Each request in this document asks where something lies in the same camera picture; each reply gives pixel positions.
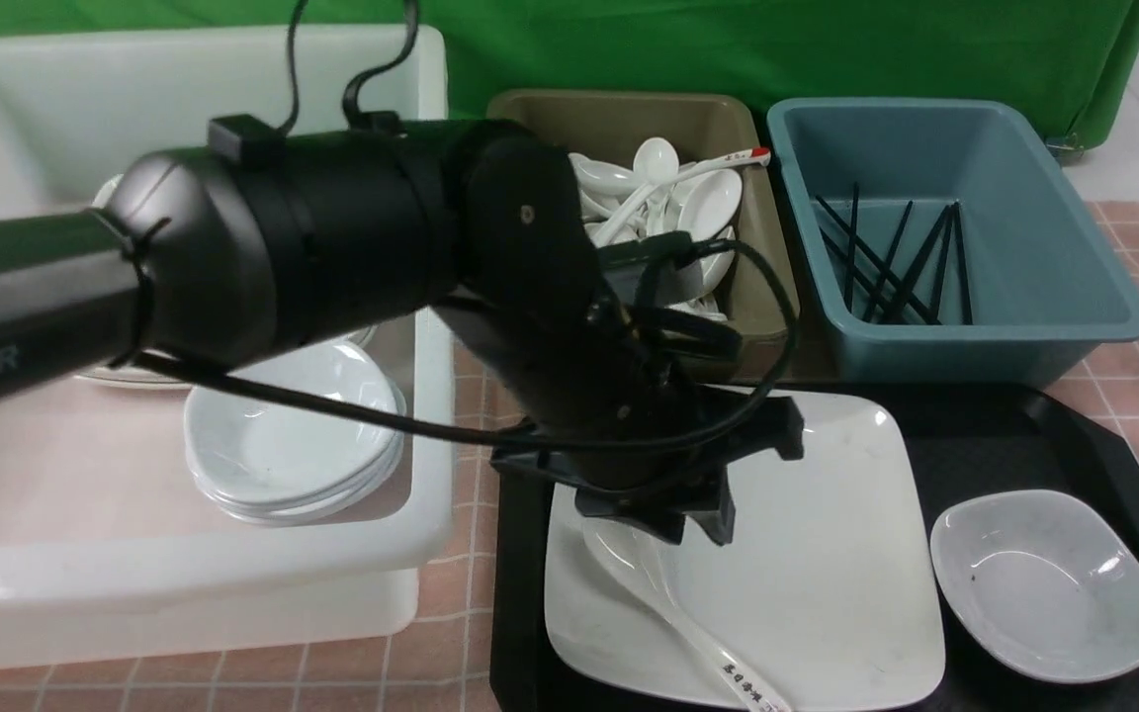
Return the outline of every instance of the brown plastic bin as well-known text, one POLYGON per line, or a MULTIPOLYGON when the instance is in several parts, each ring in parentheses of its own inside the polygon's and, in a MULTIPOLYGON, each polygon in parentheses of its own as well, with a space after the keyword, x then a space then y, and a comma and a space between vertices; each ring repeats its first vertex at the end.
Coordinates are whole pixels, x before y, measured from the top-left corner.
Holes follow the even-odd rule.
MULTIPOLYGON (((760 145, 749 108, 730 96, 710 93, 614 93, 523 89, 497 96, 486 116, 511 118, 540 139, 589 157, 630 166, 645 139, 661 136, 681 161, 700 161, 760 145)), ((743 171, 745 195, 734 224, 737 238, 768 259, 798 311, 794 270, 785 247, 768 169, 743 171)), ((732 382, 762 375, 778 353, 788 325, 759 270, 736 260, 715 298, 745 346, 736 363, 688 361, 702 382, 732 382)))

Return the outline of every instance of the green backdrop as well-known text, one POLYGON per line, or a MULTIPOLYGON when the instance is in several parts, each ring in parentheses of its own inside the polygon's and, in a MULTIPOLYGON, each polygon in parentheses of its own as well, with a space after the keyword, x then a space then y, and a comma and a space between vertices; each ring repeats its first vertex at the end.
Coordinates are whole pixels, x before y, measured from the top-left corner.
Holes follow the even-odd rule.
MULTIPOLYGON (((1139 49, 1139 0, 421 0, 452 109, 511 87, 995 99, 1101 144, 1139 49)), ((0 0, 0 35, 238 26, 290 0, 0 0)), ((398 22, 399 0, 311 0, 308 22, 398 22)))

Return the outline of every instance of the robotic arm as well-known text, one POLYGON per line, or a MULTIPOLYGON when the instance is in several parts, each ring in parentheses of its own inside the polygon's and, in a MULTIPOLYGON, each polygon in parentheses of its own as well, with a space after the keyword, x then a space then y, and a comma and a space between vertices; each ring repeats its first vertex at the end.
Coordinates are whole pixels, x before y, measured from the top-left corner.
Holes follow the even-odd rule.
POLYGON ((746 398, 694 384, 637 325, 564 150, 511 123, 380 118, 294 139, 214 118, 207 147, 140 158, 103 208, 0 221, 0 398, 158 353, 226 374, 428 306, 528 414, 501 473, 568 483, 583 514, 669 541, 691 517, 729 542, 724 465, 800 457, 792 401, 682 447, 531 445, 672 439, 746 398))

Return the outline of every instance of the blue bin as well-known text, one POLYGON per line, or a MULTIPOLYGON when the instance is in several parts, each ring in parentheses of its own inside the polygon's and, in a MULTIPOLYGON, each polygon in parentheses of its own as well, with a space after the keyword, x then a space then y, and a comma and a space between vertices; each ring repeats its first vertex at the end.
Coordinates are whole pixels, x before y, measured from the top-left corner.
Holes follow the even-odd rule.
MULTIPOLYGON (((929 99, 794 99, 768 113, 781 174, 842 378, 1011 382, 1043 387, 1098 344, 1139 338, 1139 289, 1026 118, 1002 104, 929 99), (859 237, 885 257, 910 199, 892 265, 903 276, 944 206, 961 203, 973 324, 961 324, 953 246, 940 326, 860 319, 843 301, 839 246, 859 183, 859 237)), ((935 247, 915 294, 929 302, 935 247)), ((877 270, 858 256, 859 270, 877 270)))

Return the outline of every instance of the black tray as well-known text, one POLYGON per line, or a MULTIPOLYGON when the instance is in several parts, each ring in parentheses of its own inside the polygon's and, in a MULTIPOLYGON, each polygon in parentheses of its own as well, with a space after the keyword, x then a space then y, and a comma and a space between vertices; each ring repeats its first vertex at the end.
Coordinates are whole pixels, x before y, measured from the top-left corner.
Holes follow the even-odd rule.
MULTIPOLYGON (((995 491, 1056 490, 1088 501, 1139 558, 1139 464, 1117 434, 1018 386, 808 385, 851 393, 895 416, 926 531, 949 506, 995 491)), ((500 490, 491 686, 503 712, 700 712, 571 671, 543 627, 543 550, 551 484, 506 477, 500 490)), ((947 672, 910 712, 1139 712, 1139 671, 1093 686, 1039 684, 994 662, 943 604, 947 672)))

